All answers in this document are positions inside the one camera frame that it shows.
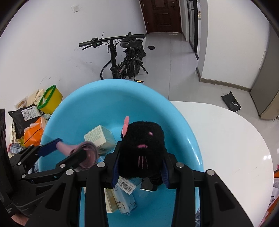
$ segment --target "kickstand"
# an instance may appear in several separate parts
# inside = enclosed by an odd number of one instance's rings
[[[146,72],[146,74],[148,74],[148,72],[146,71],[146,69],[143,67],[143,62],[141,62],[140,67],[142,67],[142,69]]]

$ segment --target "bicycle handlebar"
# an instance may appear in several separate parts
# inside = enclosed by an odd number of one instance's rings
[[[125,38],[140,39],[140,38],[145,38],[145,34],[135,34],[135,35],[132,35],[129,32],[128,35],[126,35],[126,36],[116,36],[116,37],[110,37],[110,38],[105,38],[105,39],[93,38],[90,41],[86,41],[86,42],[80,43],[79,47],[93,45],[94,43],[98,43],[98,42],[104,42],[104,41],[115,40],[115,39],[125,39]]]

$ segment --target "door frame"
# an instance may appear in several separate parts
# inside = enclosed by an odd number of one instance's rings
[[[180,0],[176,0],[177,3],[178,3],[178,7],[179,7],[179,19],[180,19],[180,30],[179,30],[179,33],[182,33],[182,23],[181,23],[181,11],[180,11],[180,3],[179,1]],[[143,15],[143,20],[144,20],[144,24],[145,24],[145,28],[146,28],[146,33],[150,33],[149,29],[148,29],[148,22],[147,22],[147,19],[146,19],[146,16],[145,16],[145,13],[144,13],[144,3],[143,3],[143,0],[139,0],[139,3],[140,3],[140,7],[141,7],[141,12],[142,12],[142,15]]]
[[[198,4],[197,0],[186,0],[187,1],[187,9],[188,9],[188,21],[189,21],[189,43],[193,49],[193,52],[195,53],[197,59],[199,60],[199,56],[197,54],[198,51],[198,35],[199,35],[199,18],[198,18]],[[193,9],[189,8],[189,2],[193,2]],[[190,10],[194,13],[194,43],[191,42],[191,22],[190,22]]]

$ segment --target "bicycle seat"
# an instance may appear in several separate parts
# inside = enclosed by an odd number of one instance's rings
[[[139,39],[134,39],[134,40],[130,40],[130,41],[121,41],[120,46],[122,46],[123,48],[135,48],[135,49],[139,49],[141,46],[142,41]]]

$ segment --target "orange bag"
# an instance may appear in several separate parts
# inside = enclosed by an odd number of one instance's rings
[[[24,146],[30,145],[38,146],[41,143],[41,138],[44,133],[47,120],[40,117],[35,123],[30,124],[28,128],[24,130]]]

